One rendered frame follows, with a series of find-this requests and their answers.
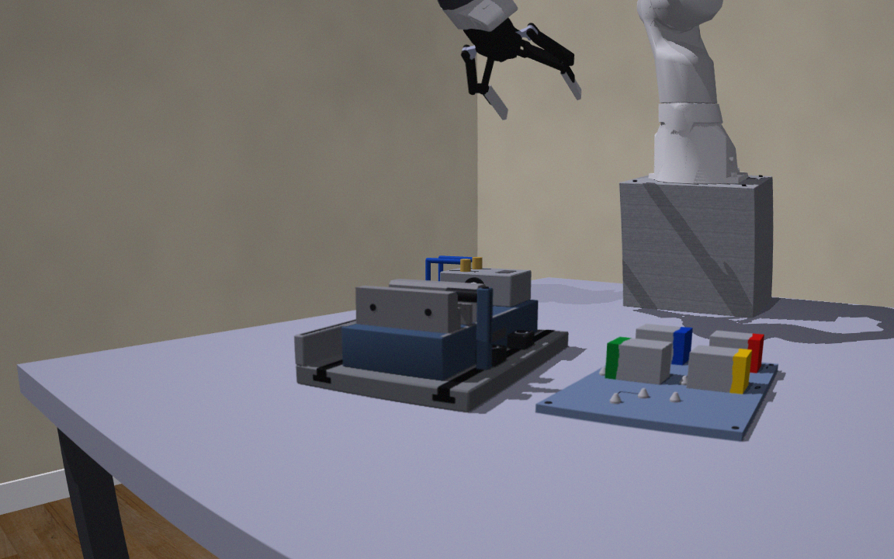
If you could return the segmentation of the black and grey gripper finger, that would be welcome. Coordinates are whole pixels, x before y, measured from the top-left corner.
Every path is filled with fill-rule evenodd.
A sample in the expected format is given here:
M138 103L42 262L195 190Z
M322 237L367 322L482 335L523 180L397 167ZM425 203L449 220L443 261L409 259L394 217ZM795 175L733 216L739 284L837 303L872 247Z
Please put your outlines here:
M485 67L485 73L483 73L483 79L481 84L474 84L476 82L476 48L475 46L464 45L461 56L463 61L466 63L467 68L467 82L468 89L470 95L475 95L475 93L481 93L481 95L485 96L490 105L493 106L494 110L499 113L501 120L506 120L508 115L508 108L501 101L499 95L494 91L492 85L489 84L490 75L492 75L492 68L494 66L494 56L496 56L497 50L494 47L491 47L489 50L489 54L487 54L487 63Z
M581 99L581 88L576 82L573 71L569 68L569 66L573 66L574 64L574 53L569 52L569 50L566 47L562 47L560 43L553 41L550 36L542 34L542 32L535 27L535 23L528 23L528 27L519 30L517 34L519 34L521 38L525 36L528 41L533 41L540 47L533 46L528 41L521 39L521 47L524 47L524 50L519 49L519 47L514 47L509 43L504 43L501 49L510 54L517 54L524 59L528 57L528 59L540 61L540 63L550 66L551 68L557 68L557 70L560 70L562 78L567 82L567 85L569 86L570 91L573 92L576 100Z

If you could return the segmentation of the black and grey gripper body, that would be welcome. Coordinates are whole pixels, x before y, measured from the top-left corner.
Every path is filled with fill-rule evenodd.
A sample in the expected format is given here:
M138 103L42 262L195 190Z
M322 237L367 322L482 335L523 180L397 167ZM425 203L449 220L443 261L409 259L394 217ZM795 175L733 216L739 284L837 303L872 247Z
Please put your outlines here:
M510 18L507 18L507 20L503 21L499 25L499 27L494 28L492 32L475 29L463 30L470 41L474 43L476 52L478 54L482 54L483 56L487 57L490 48L494 47L494 49L497 50L496 56L494 56L495 61L506 61L507 59L515 59L518 56L517 54L504 52L501 49L504 43L509 43L514 47L521 47L522 37L517 34L518 31L519 30L517 30L517 28L512 26Z

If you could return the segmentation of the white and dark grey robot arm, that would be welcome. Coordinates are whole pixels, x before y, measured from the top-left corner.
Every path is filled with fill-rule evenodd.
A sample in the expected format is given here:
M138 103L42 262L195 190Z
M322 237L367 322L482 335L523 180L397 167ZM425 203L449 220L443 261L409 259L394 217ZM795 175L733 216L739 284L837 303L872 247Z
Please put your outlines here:
M712 20L722 3L636 3L655 57L659 100L663 103L659 105L661 124L655 134L655 173L650 173L649 179L716 184L740 183L748 178L747 172L737 168L736 148L722 126L719 105L714 105L714 61L700 36L699 25ZM518 10L512 0L438 0L438 4L458 30L492 32Z

